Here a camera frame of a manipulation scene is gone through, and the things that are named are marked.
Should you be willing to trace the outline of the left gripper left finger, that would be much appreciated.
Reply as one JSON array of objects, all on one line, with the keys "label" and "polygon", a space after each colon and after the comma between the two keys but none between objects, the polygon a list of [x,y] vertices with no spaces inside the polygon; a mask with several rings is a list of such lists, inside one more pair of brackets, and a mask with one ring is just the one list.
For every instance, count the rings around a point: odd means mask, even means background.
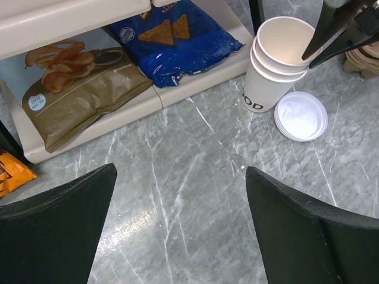
[{"label": "left gripper left finger", "polygon": [[1,283],[86,283],[116,178],[109,163],[1,206]]}]

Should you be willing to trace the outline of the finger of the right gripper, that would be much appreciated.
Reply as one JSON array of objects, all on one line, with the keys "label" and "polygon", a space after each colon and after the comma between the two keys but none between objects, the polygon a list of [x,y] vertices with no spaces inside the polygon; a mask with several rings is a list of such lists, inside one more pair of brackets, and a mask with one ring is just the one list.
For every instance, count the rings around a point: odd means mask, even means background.
[{"label": "finger of the right gripper", "polygon": [[353,20],[350,26],[310,63],[309,68],[313,69],[339,54],[376,41],[378,41],[378,18]]},{"label": "finger of the right gripper", "polygon": [[306,60],[337,34],[341,35],[353,20],[376,18],[375,1],[324,1],[313,37],[305,49],[302,59]]}]

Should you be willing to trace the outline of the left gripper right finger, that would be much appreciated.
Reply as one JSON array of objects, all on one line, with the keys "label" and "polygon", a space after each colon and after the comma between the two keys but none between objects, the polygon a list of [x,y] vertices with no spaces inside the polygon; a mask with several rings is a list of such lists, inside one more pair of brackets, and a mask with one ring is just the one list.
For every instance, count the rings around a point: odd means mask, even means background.
[{"label": "left gripper right finger", "polygon": [[378,219],[255,167],[246,170],[246,191],[268,283],[378,283]]}]

